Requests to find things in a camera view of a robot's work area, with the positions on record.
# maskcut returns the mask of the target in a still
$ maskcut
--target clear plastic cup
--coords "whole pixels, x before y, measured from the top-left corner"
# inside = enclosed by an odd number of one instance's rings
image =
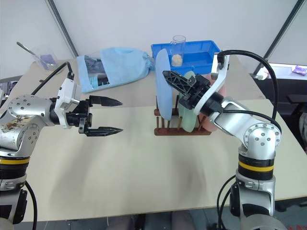
[[[173,36],[170,42],[170,53],[172,55],[172,66],[182,66],[186,37],[183,35]]]
[[[31,51],[35,53],[35,55],[32,55],[34,60],[39,63],[44,70],[54,71],[58,67],[58,59],[50,47],[46,45],[36,46],[32,48]]]

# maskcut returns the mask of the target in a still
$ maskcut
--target beige tabletop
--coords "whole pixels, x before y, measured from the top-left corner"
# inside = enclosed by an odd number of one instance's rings
[[[77,74],[76,62],[72,67]],[[64,70],[37,94],[54,97]],[[11,97],[30,93],[44,79],[32,64]],[[227,94],[251,110],[272,114],[251,77],[231,58]],[[132,213],[213,207],[224,181],[237,168],[239,141],[221,131],[210,136],[154,135],[155,81],[151,73],[137,82],[91,93],[116,98],[123,107],[92,109],[93,127],[124,129],[108,137],[86,137],[77,128],[41,131],[27,169],[38,203],[38,220],[84,219]],[[277,116],[283,139],[276,151],[276,199],[307,195],[307,157]],[[25,221],[32,221],[29,201]]]

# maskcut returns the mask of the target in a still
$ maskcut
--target cloth bag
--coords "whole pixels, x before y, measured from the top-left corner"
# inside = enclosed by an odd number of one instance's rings
[[[102,49],[99,57],[77,57],[82,92],[127,84],[148,75],[154,65],[146,52],[134,48]]]

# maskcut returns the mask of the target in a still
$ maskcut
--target spoon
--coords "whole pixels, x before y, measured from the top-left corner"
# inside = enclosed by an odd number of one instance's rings
[[[20,42],[16,42],[17,45],[19,45],[22,49],[24,49],[25,51],[29,52],[30,54],[32,54],[33,56],[35,56],[37,59],[39,59],[40,61],[44,62],[46,64],[46,66],[51,67],[51,69],[53,69],[55,67],[54,64],[51,63],[46,63],[43,59],[41,59],[38,55],[36,55],[33,51],[31,51],[30,49],[28,49],[27,47],[25,47],[23,44],[21,44]]]

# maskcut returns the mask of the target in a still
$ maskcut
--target yellow stripe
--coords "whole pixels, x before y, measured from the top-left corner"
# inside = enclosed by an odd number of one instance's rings
[[[255,166],[250,166],[248,164],[244,164],[239,161],[239,165],[245,169],[256,171],[256,172],[269,172],[273,170],[274,166],[269,166],[269,167],[255,167]]]
[[[0,164],[26,164],[30,161],[30,158],[25,160],[5,160],[0,159]]]

